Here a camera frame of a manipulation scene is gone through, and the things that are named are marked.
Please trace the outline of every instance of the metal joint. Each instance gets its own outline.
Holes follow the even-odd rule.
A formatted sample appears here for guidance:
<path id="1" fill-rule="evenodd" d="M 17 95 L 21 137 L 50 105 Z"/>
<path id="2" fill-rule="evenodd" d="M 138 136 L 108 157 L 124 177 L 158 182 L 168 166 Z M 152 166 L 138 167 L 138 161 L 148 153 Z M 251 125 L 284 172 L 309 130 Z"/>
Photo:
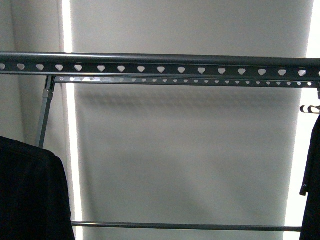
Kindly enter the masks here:
<path id="1" fill-rule="evenodd" d="M 42 97 L 44 99 L 52 100 L 54 98 L 54 92 L 51 89 L 44 89 Z"/>

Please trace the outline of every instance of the clothes drying rack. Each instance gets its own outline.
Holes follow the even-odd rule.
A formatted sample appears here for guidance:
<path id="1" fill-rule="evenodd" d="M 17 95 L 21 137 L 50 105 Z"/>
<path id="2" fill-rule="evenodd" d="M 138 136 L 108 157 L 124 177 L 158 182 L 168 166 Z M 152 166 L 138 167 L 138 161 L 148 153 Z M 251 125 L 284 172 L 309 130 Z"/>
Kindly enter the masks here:
<path id="1" fill-rule="evenodd" d="M 0 52 L 0 74 L 46 76 L 35 146 L 43 148 L 55 84 L 317 88 L 320 59 L 247 56 Z M 295 226 L 73 221 L 73 226 L 300 232 Z"/>

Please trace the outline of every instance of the hanging garment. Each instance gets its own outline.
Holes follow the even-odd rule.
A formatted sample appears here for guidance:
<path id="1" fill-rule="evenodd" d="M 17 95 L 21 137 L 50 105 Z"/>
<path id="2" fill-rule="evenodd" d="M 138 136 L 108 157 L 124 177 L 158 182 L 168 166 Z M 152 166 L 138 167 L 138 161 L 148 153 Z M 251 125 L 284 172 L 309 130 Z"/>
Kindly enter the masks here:
<path id="1" fill-rule="evenodd" d="M 320 116 L 311 134 L 300 195 L 308 193 L 300 240 L 320 240 Z"/>
<path id="2" fill-rule="evenodd" d="M 74 239 L 61 160 L 0 136 L 0 240 Z"/>

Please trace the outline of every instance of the black jacket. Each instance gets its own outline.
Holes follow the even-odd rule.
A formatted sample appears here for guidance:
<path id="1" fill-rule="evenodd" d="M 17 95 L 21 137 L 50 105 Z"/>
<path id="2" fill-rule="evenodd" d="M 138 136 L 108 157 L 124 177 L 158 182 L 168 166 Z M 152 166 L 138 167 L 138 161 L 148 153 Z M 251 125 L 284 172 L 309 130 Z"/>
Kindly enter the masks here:
<path id="1" fill-rule="evenodd" d="M 300 240 L 320 240 L 320 116 L 312 130 L 300 195 L 307 192 Z"/>
<path id="2" fill-rule="evenodd" d="M 0 240 L 74 239 L 61 160 L 0 136 Z"/>

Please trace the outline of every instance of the gray metal bar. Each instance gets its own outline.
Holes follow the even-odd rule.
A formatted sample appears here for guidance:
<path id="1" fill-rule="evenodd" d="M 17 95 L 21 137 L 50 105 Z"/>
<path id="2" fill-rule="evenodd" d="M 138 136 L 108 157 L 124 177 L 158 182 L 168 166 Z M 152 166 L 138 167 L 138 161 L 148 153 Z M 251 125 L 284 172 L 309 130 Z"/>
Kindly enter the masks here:
<path id="1" fill-rule="evenodd" d="M 317 82 L 318 98 L 320 100 L 320 82 Z"/>
<path id="2" fill-rule="evenodd" d="M 271 79 L 232 79 L 230 78 L 194 78 L 192 76 L 181 77 L 120 77 L 110 75 L 108 77 L 96 76 L 56 76 L 54 82 L 57 84 L 129 84 L 129 85 L 176 85 L 176 86 L 217 86 L 217 87 L 259 87 L 259 88 L 318 88 L 319 82 Z"/>
<path id="3" fill-rule="evenodd" d="M 319 67 L 319 58 L 210 56 L 173 54 L 62 53 L 0 51 L 0 62 L 215 64 L 226 66 Z"/>
<path id="4" fill-rule="evenodd" d="M 42 106 L 41 106 L 38 128 L 37 128 L 37 133 L 35 138 L 35 146 L 41 149 L 44 147 L 50 106 L 54 96 L 54 88 L 55 88 L 54 79 L 55 79 L 54 76 L 46 77 L 45 87 L 42 95 L 43 97 Z"/>
<path id="5" fill-rule="evenodd" d="M 301 232 L 301 227 L 299 227 L 299 226 L 166 224 L 166 223 L 93 222 L 93 221 L 73 221 L 72 226 L 74 226 L 74 227 L 78 227 L 78 226 L 80 226 L 80 227 L 95 227 L 95 228 L 126 228 L 126 229 Z"/>

